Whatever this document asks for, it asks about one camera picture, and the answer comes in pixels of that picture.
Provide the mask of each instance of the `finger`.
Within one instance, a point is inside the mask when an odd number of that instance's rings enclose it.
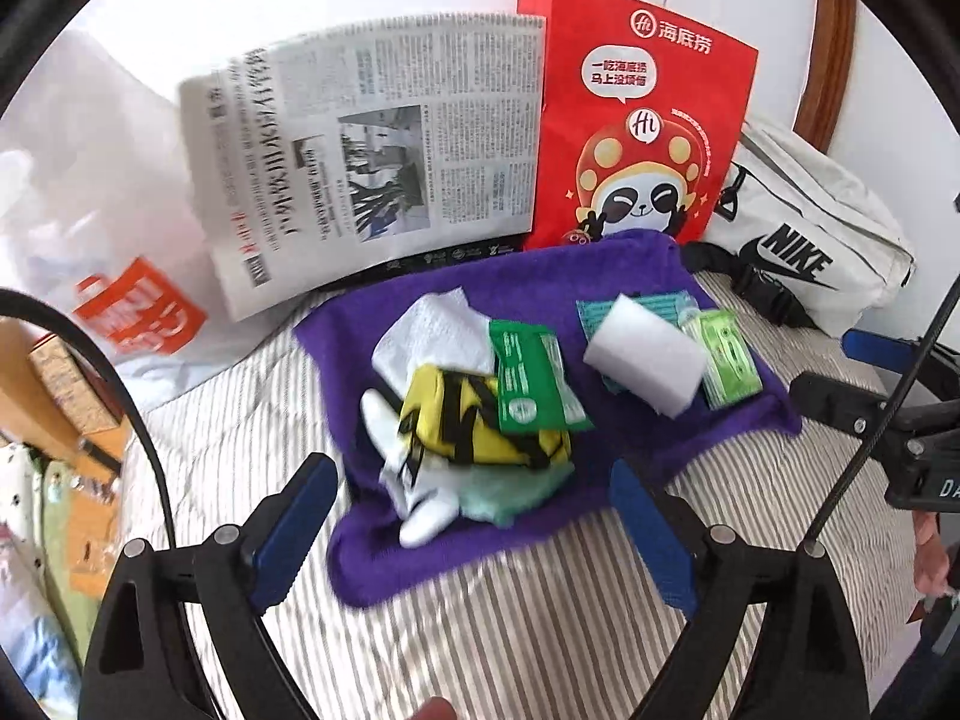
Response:
[[[447,699],[435,696],[420,707],[410,720],[457,720],[457,713]]]
[[[938,533],[937,515],[933,512],[913,512],[915,542],[925,544]]]
[[[940,596],[947,592],[950,558],[940,536],[934,536],[917,547],[914,557],[914,584],[925,595]]]

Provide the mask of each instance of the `light green packet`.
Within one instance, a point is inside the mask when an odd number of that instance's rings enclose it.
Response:
[[[549,327],[492,319],[490,340],[498,361],[501,432],[578,431],[593,427],[563,378],[560,343]]]
[[[754,357],[733,311],[691,312],[680,318],[680,328],[709,353],[704,392],[712,410],[732,406],[763,389]]]

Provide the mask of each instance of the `black strap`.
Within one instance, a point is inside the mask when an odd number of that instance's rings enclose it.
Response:
[[[480,419],[493,431],[499,432],[500,430],[496,396],[482,376],[456,370],[442,370],[440,375],[443,376],[443,400],[440,401],[440,440],[453,445],[453,457],[449,458],[450,464],[453,464],[453,466],[472,466],[476,461],[473,447],[473,428],[477,419]],[[473,388],[480,403],[467,407],[461,415],[460,403],[464,382]],[[416,440],[416,421],[407,424],[402,422],[400,432],[411,433],[414,436],[411,441]],[[544,447],[539,444],[539,436],[506,436],[503,433],[500,433],[500,435],[517,452],[527,456],[531,469],[541,470],[550,466],[552,455],[547,455]]]
[[[403,461],[401,469],[407,469],[410,473],[410,484],[416,482],[416,476],[419,474],[421,465],[424,463],[424,444],[416,435],[416,423],[419,420],[419,409],[411,409],[407,415],[400,420],[397,425],[397,432],[401,436],[410,437],[410,451]]]
[[[730,276],[733,293],[777,327],[817,327],[803,303],[788,288],[717,245],[684,244],[680,247],[680,261],[690,274],[709,271]]]
[[[393,409],[396,413],[400,413],[403,410],[403,395],[399,392],[395,392],[394,388],[387,384],[386,379],[384,379],[379,373],[375,370],[370,370],[368,372],[373,378],[373,389],[379,392],[387,404]]]

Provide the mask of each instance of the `speech bubble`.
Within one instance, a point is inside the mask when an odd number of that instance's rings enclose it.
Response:
[[[584,57],[580,78],[597,97],[626,105],[654,91],[656,62],[637,46],[597,46]]]

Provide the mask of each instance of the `purple towel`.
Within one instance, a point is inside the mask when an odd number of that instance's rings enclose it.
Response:
[[[387,329],[425,293],[463,287],[470,306],[496,319],[545,324],[560,340],[566,379],[597,429],[576,434],[570,481],[511,528],[458,519],[418,549],[400,546],[400,521],[378,476],[383,461],[360,425],[360,396],[377,381],[370,360]],[[330,433],[343,452],[352,507],[330,538],[328,570],[337,596],[368,607],[458,565],[540,541],[563,525],[608,504],[613,461],[627,450],[650,458],[650,478],[665,483],[704,450],[763,428],[797,435],[800,418],[784,385],[762,360],[764,391],[712,412],[702,396],[677,419],[656,415],[640,399],[608,392],[582,362],[587,341],[577,300],[611,300],[620,293],[654,295],[688,290],[701,308],[715,304],[680,264],[675,242],[635,230],[600,244],[508,254],[467,265],[411,274],[328,300],[296,327],[296,337],[320,369]]]

